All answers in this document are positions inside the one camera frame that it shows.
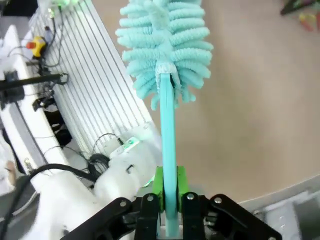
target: teal plastic handle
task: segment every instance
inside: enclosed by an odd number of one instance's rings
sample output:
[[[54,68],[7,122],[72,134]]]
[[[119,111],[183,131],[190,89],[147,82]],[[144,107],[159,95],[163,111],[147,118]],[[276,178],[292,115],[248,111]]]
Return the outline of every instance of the teal plastic handle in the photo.
[[[177,208],[177,161],[175,98],[171,75],[160,75],[160,119],[162,139],[163,187],[165,192],[165,215],[167,237],[179,236]]]

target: black bar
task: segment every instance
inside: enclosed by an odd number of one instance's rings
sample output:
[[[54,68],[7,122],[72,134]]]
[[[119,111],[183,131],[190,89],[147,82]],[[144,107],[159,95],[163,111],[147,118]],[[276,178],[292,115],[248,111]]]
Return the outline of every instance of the black bar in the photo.
[[[30,84],[55,82],[55,81],[59,81],[61,77],[62,77],[62,74],[57,73],[57,74],[51,74],[51,75],[45,75],[45,76],[32,77],[28,79],[19,79],[19,80],[9,81],[9,82],[2,81],[0,82],[0,91],[19,88],[19,87],[30,85]]]
[[[123,233],[130,233],[121,221],[121,216],[128,212],[131,206],[128,199],[119,197],[61,240],[118,240]]]
[[[217,232],[230,240],[282,240],[282,236],[266,223],[223,194],[210,199],[217,221],[214,225]]]

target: cable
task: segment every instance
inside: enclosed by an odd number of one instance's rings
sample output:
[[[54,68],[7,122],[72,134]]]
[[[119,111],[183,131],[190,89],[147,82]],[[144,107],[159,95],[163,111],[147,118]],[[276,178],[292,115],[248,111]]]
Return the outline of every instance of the cable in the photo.
[[[72,149],[72,148],[69,147],[69,146],[60,146],[60,145],[58,145],[58,146],[50,147],[48,150],[46,150],[46,151],[43,153],[43,155],[46,155],[47,152],[49,152],[50,150],[55,149],[55,148],[62,148],[62,149],[63,149],[63,148],[66,148],[66,149],[70,149],[71,151],[75,152],[77,155],[79,155],[80,157],[82,157],[84,160],[89,161],[87,158],[85,158],[85,156],[82,155],[82,153],[88,154],[87,152],[85,152],[85,151],[77,152],[76,150]]]
[[[14,53],[14,54],[11,54],[11,55],[9,55],[8,57],[12,57],[12,56],[14,56],[14,55],[20,55],[20,56],[22,56],[23,58],[25,58],[25,59],[27,59],[29,62],[32,62],[32,60],[30,59],[30,58],[28,58],[27,56],[25,56],[25,55],[23,55],[22,53],[19,53],[19,52],[16,52],[16,53]]]
[[[94,145],[93,145],[92,155],[95,153],[95,148],[96,148],[99,140],[100,140],[102,137],[107,136],[107,135],[115,136],[116,139],[117,139],[117,141],[119,142],[120,146],[122,146],[122,145],[124,144],[124,142],[121,140],[121,138],[120,138],[120,137],[117,137],[117,135],[115,135],[114,133],[105,133],[105,134],[102,134],[102,135],[95,141],[95,143],[94,143]]]
[[[35,136],[34,138],[35,139],[50,139],[50,138],[53,138],[55,137],[55,135],[52,135],[52,136]]]
[[[13,216],[16,216],[20,213],[22,213],[25,209],[27,209],[29,207],[29,205],[34,201],[34,199],[36,198],[36,196],[38,195],[38,193],[36,191],[34,191],[34,193],[31,195],[30,199],[19,209],[17,209],[16,211],[14,211],[12,213]],[[0,223],[2,223],[5,220],[4,217],[0,217]]]
[[[10,54],[11,54],[15,49],[27,49],[27,47],[26,47],[26,46],[16,46],[16,47],[12,48],[12,49],[9,51],[7,57],[10,57]]]
[[[52,44],[54,44],[54,41],[56,39],[56,34],[57,34],[57,28],[56,28],[56,20],[54,17],[51,18],[52,20],[52,25],[53,25],[53,37],[51,39],[51,41],[49,42],[48,46],[46,47],[43,55],[41,56],[41,58],[44,60],[46,55],[48,54],[49,52],[49,49],[51,48]]]
[[[26,179],[25,181],[21,184],[20,188],[16,189],[16,194],[13,198],[13,201],[11,203],[11,206],[4,218],[2,229],[0,232],[0,240],[5,240],[7,231],[8,231],[8,226],[9,223],[13,217],[13,213],[15,211],[15,208],[17,207],[17,204],[19,203],[19,200],[24,193],[26,187],[30,184],[30,181],[33,177],[35,177],[37,174],[42,173],[43,171],[50,170],[50,169],[59,169],[59,170],[64,170],[64,171],[69,171],[72,172],[73,174],[83,177],[85,179],[88,179],[89,181],[95,182],[97,179],[93,177],[91,174],[85,173],[81,170],[78,170],[76,168],[73,168],[68,165],[63,165],[63,164],[47,164],[44,166],[39,167],[38,169],[34,170]]]
[[[61,9],[60,5],[58,6],[58,9],[59,9],[60,17],[61,17],[61,36],[60,36],[60,40],[59,40],[58,62],[56,64],[52,64],[52,65],[45,64],[45,66],[48,67],[48,68],[57,67],[60,64],[60,59],[61,59],[61,45],[62,45],[62,38],[63,38],[63,32],[64,32],[65,23],[64,23],[62,9]]]
[[[109,168],[109,161],[110,158],[101,153],[93,154],[88,161],[89,173],[95,178],[99,178]]]

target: brush bristles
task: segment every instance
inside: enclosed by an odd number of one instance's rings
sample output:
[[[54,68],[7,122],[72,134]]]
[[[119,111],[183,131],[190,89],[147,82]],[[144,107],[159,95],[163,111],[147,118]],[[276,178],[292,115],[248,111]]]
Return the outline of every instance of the brush bristles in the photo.
[[[120,20],[118,43],[131,48],[122,59],[130,62],[128,73],[136,78],[134,87],[139,98],[151,93],[151,108],[159,101],[155,69],[157,61],[173,63],[177,69],[175,99],[185,103],[196,100],[188,86],[200,89],[211,73],[213,45],[203,41],[210,34],[202,19],[205,11],[200,0],[130,0],[121,9],[127,18]]]

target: black cord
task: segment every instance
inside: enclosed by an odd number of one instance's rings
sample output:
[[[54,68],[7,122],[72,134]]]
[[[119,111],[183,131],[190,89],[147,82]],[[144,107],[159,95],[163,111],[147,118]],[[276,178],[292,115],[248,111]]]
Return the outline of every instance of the black cord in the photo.
[[[117,135],[115,135],[114,133],[105,133],[105,134],[102,134],[102,135],[95,141],[95,143],[94,143],[94,145],[93,145],[92,155],[95,153],[95,148],[96,148],[99,140],[100,140],[102,137],[107,136],[107,135],[115,136],[116,139],[117,139],[117,141],[119,142],[120,146],[122,146],[122,145],[124,144],[124,142],[121,140],[121,138],[120,138],[120,137],[117,137]]]
[[[20,198],[22,197],[24,191],[26,190],[27,186],[30,184],[31,179],[36,176],[39,173],[42,173],[43,171],[46,170],[51,170],[51,169],[58,169],[58,170],[64,170],[64,171],[69,171],[72,172],[73,174],[88,179],[89,181],[95,182],[97,181],[97,179],[92,176],[89,173],[85,173],[79,169],[73,168],[71,166],[68,165],[63,165],[63,164],[57,164],[57,163],[53,163],[53,164],[47,164],[44,166],[39,167],[38,169],[34,170],[26,179],[25,181],[21,184],[21,186],[19,188],[16,189],[15,192],[15,196],[13,198],[13,201],[11,203],[11,206],[4,218],[3,224],[2,224],[2,229],[0,232],[0,240],[5,240],[7,231],[8,231],[8,226],[9,223],[13,217],[13,212],[15,211],[15,209],[17,208],[17,204],[20,201]]]
[[[41,56],[41,58],[42,58],[43,60],[45,60],[45,57],[46,57],[46,55],[48,54],[49,49],[51,48],[52,44],[54,44],[54,41],[55,41],[56,35],[57,35],[56,20],[55,20],[54,17],[51,18],[51,20],[52,20],[52,25],[53,25],[53,36],[52,36],[52,39],[51,39],[51,41],[49,42],[48,46],[46,46],[46,49],[45,49],[43,55]]]
[[[64,32],[65,23],[64,23],[64,18],[63,18],[61,6],[58,6],[58,9],[59,9],[60,17],[61,17],[61,36],[60,36],[60,40],[59,40],[58,62],[56,64],[53,64],[53,65],[45,64],[45,66],[48,67],[48,68],[57,67],[60,64],[60,59],[61,59],[61,45],[62,45],[62,39],[63,39],[63,32]]]
[[[19,53],[19,52],[16,52],[16,53],[14,53],[14,54],[11,54],[11,55],[9,55],[8,57],[12,57],[12,56],[14,56],[14,55],[20,55],[20,56],[22,56],[23,58],[27,59],[29,62],[32,62],[32,60],[31,60],[30,58],[28,58],[26,55],[23,55],[23,54],[21,54],[21,53]]]
[[[87,169],[91,175],[98,178],[109,168],[109,161],[109,157],[95,153],[89,158]]]
[[[16,46],[16,47],[12,48],[12,49],[9,51],[7,57],[10,57],[11,53],[12,53],[15,49],[27,49],[27,47],[26,47],[26,46]]]
[[[86,161],[89,161],[82,153],[87,153],[87,152],[85,152],[85,151],[82,151],[82,152],[77,152],[76,150],[74,150],[74,149],[72,149],[71,147],[69,147],[69,146],[60,146],[60,145],[58,145],[58,146],[53,146],[53,147],[50,147],[47,151],[45,151],[44,153],[43,153],[43,155],[46,155],[46,153],[47,152],[49,152],[50,150],[52,150],[52,149],[55,149],[55,148],[66,148],[66,149],[69,149],[69,150],[71,150],[71,151],[73,151],[74,153],[76,153],[77,155],[79,155],[80,157],[82,157],[84,160],[86,160]]]

